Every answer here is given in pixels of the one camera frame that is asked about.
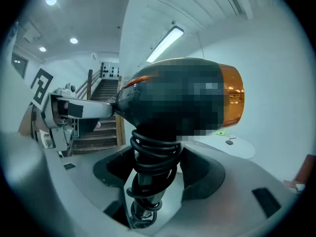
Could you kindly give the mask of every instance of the staircase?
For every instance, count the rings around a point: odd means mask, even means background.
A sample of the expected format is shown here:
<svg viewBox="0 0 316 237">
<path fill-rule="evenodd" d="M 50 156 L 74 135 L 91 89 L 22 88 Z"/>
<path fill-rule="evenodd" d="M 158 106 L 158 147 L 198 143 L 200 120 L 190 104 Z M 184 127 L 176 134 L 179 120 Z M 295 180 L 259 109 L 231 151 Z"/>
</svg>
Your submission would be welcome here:
<svg viewBox="0 0 316 237">
<path fill-rule="evenodd" d="M 118 92 L 118 80 L 103 79 L 95 89 L 90 100 L 105 102 Z M 100 119 L 100 128 L 74 140 L 71 154 L 84 155 L 117 146 L 115 116 Z"/>
</svg>

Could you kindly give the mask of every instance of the ceiling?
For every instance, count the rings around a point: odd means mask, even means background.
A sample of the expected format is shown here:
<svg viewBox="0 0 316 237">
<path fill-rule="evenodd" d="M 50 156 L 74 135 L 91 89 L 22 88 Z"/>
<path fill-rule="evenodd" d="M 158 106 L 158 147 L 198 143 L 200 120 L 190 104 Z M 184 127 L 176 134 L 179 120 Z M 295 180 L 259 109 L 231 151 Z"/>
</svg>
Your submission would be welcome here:
<svg viewBox="0 0 316 237">
<path fill-rule="evenodd" d="M 184 30 L 185 40 L 220 20 L 244 14 L 251 19 L 258 7 L 278 0 L 130 0 L 120 42 L 120 67 L 127 74 L 147 65 L 148 56 L 171 29 L 172 22 Z"/>
<path fill-rule="evenodd" d="M 16 47 L 41 60 L 92 52 L 118 56 L 127 4 L 128 0 L 57 0 L 49 6 L 45 0 L 30 0 L 18 19 Z M 30 25 L 36 34 L 28 42 L 23 36 Z M 77 44 L 70 43 L 73 37 Z M 41 46 L 47 51 L 41 52 Z"/>
</svg>

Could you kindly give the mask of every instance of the ceiling light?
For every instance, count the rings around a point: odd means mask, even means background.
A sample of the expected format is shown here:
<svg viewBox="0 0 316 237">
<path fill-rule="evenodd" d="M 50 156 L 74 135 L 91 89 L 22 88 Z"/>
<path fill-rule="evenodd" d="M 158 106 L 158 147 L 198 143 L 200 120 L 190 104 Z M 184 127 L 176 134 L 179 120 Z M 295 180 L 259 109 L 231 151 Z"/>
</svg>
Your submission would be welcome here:
<svg viewBox="0 0 316 237">
<path fill-rule="evenodd" d="M 174 43 L 184 31 L 177 26 L 174 26 L 170 31 L 161 39 L 158 45 L 153 49 L 148 57 L 148 62 L 154 62 L 172 43 Z"/>
<path fill-rule="evenodd" d="M 76 38 L 71 38 L 71 39 L 70 39 L 70 42 L 71 42 L 72 44 L 77 44 L 77 43 L 78 43 L 78 40 L 77 40 Z"/>
<path fill-rule="evenodd" d="M 54 5 L 54 4 L 56 4 L 56 2 L 57 2 L 57 0 L 46 0 L 46 3 L 48 5 Z"/>
</svg>

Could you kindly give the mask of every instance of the round ceiling light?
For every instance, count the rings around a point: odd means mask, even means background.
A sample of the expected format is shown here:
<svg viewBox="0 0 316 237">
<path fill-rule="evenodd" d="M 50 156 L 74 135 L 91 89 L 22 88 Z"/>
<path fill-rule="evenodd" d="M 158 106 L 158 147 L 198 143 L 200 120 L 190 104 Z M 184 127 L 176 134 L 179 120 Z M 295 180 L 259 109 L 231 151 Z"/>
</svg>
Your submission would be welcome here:
<svg viewBox="0 0 316 237">
<path fill-rule="evenodd" d="M 46 0 L 46 3 L 50 6 L 56 4 L 57 0 Z"/>
<path fill-rule="evenodd" d="M 72 44 L 77 44 L 77 43 L 78 43 L 78 40 L 77 40 L 76 38 L 71 38 L 71 39 L 70 39 L 70 42 L 71 42 Z"/>
</svg>

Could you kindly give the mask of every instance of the white table surface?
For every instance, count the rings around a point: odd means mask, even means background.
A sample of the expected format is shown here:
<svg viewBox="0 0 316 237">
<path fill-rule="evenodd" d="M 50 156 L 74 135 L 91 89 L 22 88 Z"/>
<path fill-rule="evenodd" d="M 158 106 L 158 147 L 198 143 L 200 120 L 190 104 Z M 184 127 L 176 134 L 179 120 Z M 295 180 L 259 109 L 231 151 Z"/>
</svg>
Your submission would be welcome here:
<svg viewBox="0 0 316 237">
<path fill-rule="evenodd" d="M 243 159 L 253 158 L 256 151 L 255 148 L 249 142 L 236 137 L 236 139 L 231 140 L 233 142 L 232 145 L 228 145 L 226 143 L 227 140 L 230 140 L 229 138 L 235 137 L 236 136 L 231 134 L 229 135 L 229 137 L 227 137 L 212 133 L 207 136 L 194 136 L 194 139 L 201 143 L 217 148 L 232 156 L 236 156 Z"/>
</svg>

